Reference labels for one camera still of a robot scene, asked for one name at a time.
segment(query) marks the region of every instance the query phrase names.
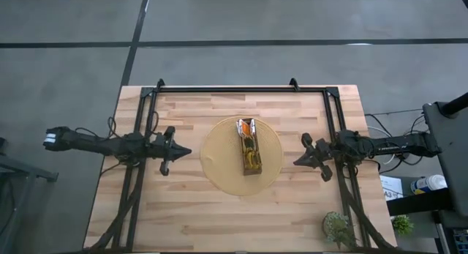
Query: succulent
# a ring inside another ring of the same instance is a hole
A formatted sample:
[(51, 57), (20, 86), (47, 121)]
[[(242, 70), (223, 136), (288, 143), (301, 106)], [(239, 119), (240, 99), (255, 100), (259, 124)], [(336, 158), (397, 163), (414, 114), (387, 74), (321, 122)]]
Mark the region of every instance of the succulent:
[(392, 220), (393, 229), (399, 235), (407, 235), (412, 232), (414, 224), (411, 222), (410, 218), (406, 215), (399, 215), (393, 218)]
[(338, 248), (344, 244), (349, 249), (356, 247), (356, 238), (354, 229), (350, 226), (347, 216), (337, 212), (329, 212), (323, 218), (322, 222), (323, 233), (327, 236), (327, 240), (335, 242)]

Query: wires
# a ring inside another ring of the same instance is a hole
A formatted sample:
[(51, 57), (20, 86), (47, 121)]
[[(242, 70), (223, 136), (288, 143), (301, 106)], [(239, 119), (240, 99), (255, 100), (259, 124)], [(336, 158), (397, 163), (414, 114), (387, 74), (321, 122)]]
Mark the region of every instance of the wires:
[(412, 123), (411, 130), (409, 131), (409, 133), (412, 133), (412, 129), (415, 128), (416, 122), (417, 122), (420, 118), (422, 118), (422, 117), (424, 117), (424, 115), (421, 115), (421, 116), (419, 116), (417, 119), (415, 119), (415, 121)]
[(11, 202), (12, 202), (12, 212), (10, 213), (10, 215), (8, 216), (8, 219), (5, 223), (5, 225), (1, 228), (0, 230), (0, 236), (5, 232), (5, 230), (7, 229), (8, 225), (10, 224), (10, 221), (13, 217), (13, 213), (15, 213), (16, 211), (16, 203), (15, 203), (15, 195), (13, 194), (13, 183), (12, 181), (10, 180), (10, 178), (8, 178), (7, 180), (8, 182), (8, 187), (10, 189), (10, 199), (11, 199)]
[(151, 130), (151, 134), (156, 135), (156, 133), (154, 133), (154, 132), (156, 131), (156, 128), (158, 127), (159, 114), (158, 114), (157, 111), (153, 111), (153, 114), (156, 114), (156, 124), (154, 125), (153, 129)]
[(380, 122), (380, 120), (376, 116), (374, 116), (374, 114), (369, 114), (368, 113), (368, 114), (364, 114), (364, 116), (371, 116), (372, 118), (374, 118), (375, 121), (382, 127), (382, 129), (384, 131), (386, 131), (386, 133), (388, 133), (390, 137), (392, 137), (391, 133), (387, 130), (387, 128), (385, 128), (385, 126), (382, 124), (382, 122)]
[(377, 164), (377, 170), (380, 171), (380, 166), (381, 166), (381, 165), (380, 165), (379, 162), (377, 162), (376, 160), (367, 160), (367, 159), (365, 159), (365, 161), (366, 161), (366, 162), (373, 162), (373, 163), (376, 163), (376, 164)]
[(395, 114), (395, 113), (405, 113), (405, 112), (412, 112), (412, 111), (421, 111), (422, 108), (414, 108), (410, 110), (403, 110), (403, 111), (391, 111), (391, 112), (384, 112), (384, 113), (374, 113), (373, 115), (390, 115), (390, 114)]
[(121, 163), (119, 162), (119, 163), (117, 163), (116, 165), (110, 166), (109, 168), (103, 170), (103, 171), (101, 172), (101, 174), (99, 175), (99, 177), (101, 177), (105, 172), (110, 171), (110, 170), (114, 169), (115, 167), (119, 166), (120, 164), (121, 164)]
[[(384, 133), (385, 135), (387, 135), (388, 137), (391, 137), (392, 135), (390, 135), (390, 133), (382, 130), (382, 129), (379, 129), (378, 127), (372, 127), (372, 126), (367, 126), (369, 129), (373, 129), (373, 130), (376, 130), (376, 131), (380, 131), (381, 133)], [(392, 154), (392, 157), (389, 159), (389, 161), (383, 163), (384, 165), (387, 165), (389, 163), (391, 163), (391, 161), (393, 161), (393, 159), (395, 158), (395, 155)]]
[[(356, 167), (356, 165), (352, 165), (352, 167), (354, 168), (354, 175), (357, 176), (358, 173), (359, 173), (359, 169), (358, 167)], [(345, 176), (344, 173), (343, 173), (343, 177), (346, 178), (346, 179), (349, 179), (350, 177), (349, 176)]]
[[(158, 127), (158, 123), (159, 123), (159, 114), (157, 113), (157, 111), (153, 111), (153, 114), (156, 114), (156, 124), (153, 126), (153, 129), (151, 130), (151, 134), (156, 135), (155, 131), (156, 131), (156, 128)], [(107, 141), (113, 136), (115, 136), (116, 138), (122, 138), (120, 135), (118, 135), (116, 133), (117, 122), (116, 122), (116, 119), (114, 117), (110, 116), (107, 119), (107, 127), (109, 128), (109, 135), (107, 137), (103, 138), (102, 140), (96, 140), (96, 142)], [(88, 133), (91, 133), (94, 137), (100, 138), (95, 132), (86, 129), (85, 127), (77, 127), (75, 129), (75, 132), (78, 132), (79, 130), (86, 131)]]
[(418, 159), (416, 162), (414, 162), (414, 163), (409, 163), (409, 162), (407, 162), (406, 160), (403, 160), (403, 163), (406, 163), (406, 164), (408, 164), (408, 165), (417, 165), (422, 159), (423, 159), (423, 157), (421, 156), (421, 157), (419, 157), (419, 159)]
[(393, 168), (391, 168), (389, 170), (381, 171), (381, 172), (379, 172), (379, 174), (388, 173), (388, 172), (391, 172), (391, 171), (397, 169), (401, 165), (402, 162), (403, 162), (403, 160), (400, 160)]

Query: gray floor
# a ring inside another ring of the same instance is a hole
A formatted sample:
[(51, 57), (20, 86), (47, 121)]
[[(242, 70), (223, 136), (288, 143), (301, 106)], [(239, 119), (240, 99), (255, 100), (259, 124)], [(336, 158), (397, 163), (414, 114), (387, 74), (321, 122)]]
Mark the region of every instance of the gray floor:
[[(140, 3), (0, 0), (0, 42), (130, 41)], [(141, 40), (468, 37), (467, 17), (461, 0), (150, 0)], [(58, 125), (107, 133), (127, 54), (127, 48), (0, 49), (0, 136), (10, 141), (8, 154), (60, 173), (56, 184), (38, 183), (18, 253), (81, 248), (102, 157), (47, 152), (42, 140), (46, 128)], [(380, 113), (466, 92), (467, 59), (468, 45), (141, 48), (129, 84), (154, 85), (158, 78), (171, 85), (286, 84), (291, 77), (358, 84), (365, 112)], [(418, 116), (380, 118), (400, 134)], [(437, 159), (424, 159), (392, 174), (440, 172)], [(421, 241), (399, 244), (422, 250)]]

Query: round placemat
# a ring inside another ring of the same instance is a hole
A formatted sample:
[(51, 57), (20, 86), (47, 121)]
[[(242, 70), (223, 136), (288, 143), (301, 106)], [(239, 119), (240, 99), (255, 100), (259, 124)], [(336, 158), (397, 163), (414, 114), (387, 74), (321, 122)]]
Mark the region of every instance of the round placemat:
[(235, 124), (239, 119), (245, 117), (225, 119), (214, 126), (202, 145), (200, 160), (206, 177), (220, 190), (231, 195), (254, 195), (278, 177), (283, 150), (276, 132), (255, 119), (262, 173), (244, 176), (241, 137)]

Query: wooden table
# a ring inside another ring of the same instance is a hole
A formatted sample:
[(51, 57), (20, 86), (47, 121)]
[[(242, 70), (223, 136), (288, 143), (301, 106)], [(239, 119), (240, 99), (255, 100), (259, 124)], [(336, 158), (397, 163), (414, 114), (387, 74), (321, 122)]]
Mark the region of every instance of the wooden table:
[[(338, 87), (347, 128), (367, 135), (357, 86)], [(133, 131), (140, 89), (122, 88), (116, 111), (117, 133)], [(327, 161), (333, 170), (329, 182), (321, 179), (319, 169), (293, 165), (305, 151), (300, 142), (303, 132), (309, 132), (314, 140), (330, 140), (321, 94), (160, 93), (156, 103), (158, 131), (175, 126), (175, 141), (192, 153), (171, 163), (169, 176), (159, 173), (160, 160), (146, 163), (134, 251), (337, 250), (335, 244), (325, 241), (321, 231), (327, 212), (342, 212), (334, 162)], [(333, 113), (335, 128), (339, 129), (335, 109)], [(218, 190), (205, 178), (200, 164), (204, 137), (217, 122), (237, 115), (267, 122), (282, 142), (281, 174), (257, 195), (234, 196)], [(116, 163), (115, 158), (108, 157), (103, 169)], [(124, 172), (124, 167), (115, 168), (100, 179), (85, 247), (95, 243), (116, 216)], [(364, 211), (385, 239), (396, 245), (376, 165), (360, 165), (358, 181)]]

